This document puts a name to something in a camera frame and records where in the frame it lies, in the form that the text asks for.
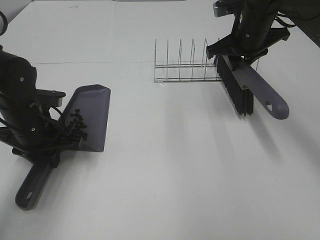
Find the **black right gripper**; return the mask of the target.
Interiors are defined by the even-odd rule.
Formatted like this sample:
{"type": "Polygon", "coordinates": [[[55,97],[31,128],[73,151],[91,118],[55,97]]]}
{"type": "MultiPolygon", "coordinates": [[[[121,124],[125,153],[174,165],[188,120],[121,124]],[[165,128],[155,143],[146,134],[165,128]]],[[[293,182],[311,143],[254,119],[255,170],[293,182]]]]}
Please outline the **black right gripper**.
{"type": "Polygon", "coordinates": [[[287,27],[272,28],[278,9],[274,7],[242,7],[234,9],[231,33],[206,47],[206,56],[243,56],[255,58],[275,43],[286,41],[287,27]]]}

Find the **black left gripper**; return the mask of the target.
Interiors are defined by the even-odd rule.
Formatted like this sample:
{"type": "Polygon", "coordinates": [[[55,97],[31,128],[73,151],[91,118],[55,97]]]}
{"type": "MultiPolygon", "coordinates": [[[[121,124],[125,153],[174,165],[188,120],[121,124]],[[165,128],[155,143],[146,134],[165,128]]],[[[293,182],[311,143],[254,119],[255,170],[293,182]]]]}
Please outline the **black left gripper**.
{"type": "Polygon", "coordinates": [[[38,96],[18,95],[17,99],[4,94],[0,96],[1,142],[12,147],[15,155],[21,156],[36,166],[55,168],[60,162],[60,153],[78,150],[81,140],[69,137],[66,111],[59,111],[59,119],[53,119],[50,109],[43,110],[38,96]]]}

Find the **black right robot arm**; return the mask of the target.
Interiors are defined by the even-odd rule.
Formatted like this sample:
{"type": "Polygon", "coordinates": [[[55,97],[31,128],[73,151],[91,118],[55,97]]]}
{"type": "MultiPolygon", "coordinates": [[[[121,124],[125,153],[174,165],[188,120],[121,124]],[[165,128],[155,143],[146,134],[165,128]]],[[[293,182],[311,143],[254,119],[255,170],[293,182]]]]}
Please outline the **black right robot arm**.
{"type": "Polygon", "coordinates": [[[244,57],[254,62],[268,53],[275,43],[286,41],[293,24],[283,22],[280,17],[299,21],[312,21],[320,17],[300,16],[289,10],[282,10],[282,0],[218,0],[213,3],[215,17],[234,15],[231,33],[206,47],[208,59],[214,56],[244,57]]]}

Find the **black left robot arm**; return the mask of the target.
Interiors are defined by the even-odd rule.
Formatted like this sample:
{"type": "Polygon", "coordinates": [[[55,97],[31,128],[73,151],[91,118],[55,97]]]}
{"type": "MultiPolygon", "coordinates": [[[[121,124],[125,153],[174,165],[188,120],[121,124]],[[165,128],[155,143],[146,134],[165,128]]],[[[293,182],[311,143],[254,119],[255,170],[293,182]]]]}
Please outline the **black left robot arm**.
{"type": "Polygon", "coordinates": [[[36,87],[37,69],[23,57],[0,51],[1,142],[32,163],[58,166],[60,153],[76,144],[59,110],[66,94],[36,87]]]}

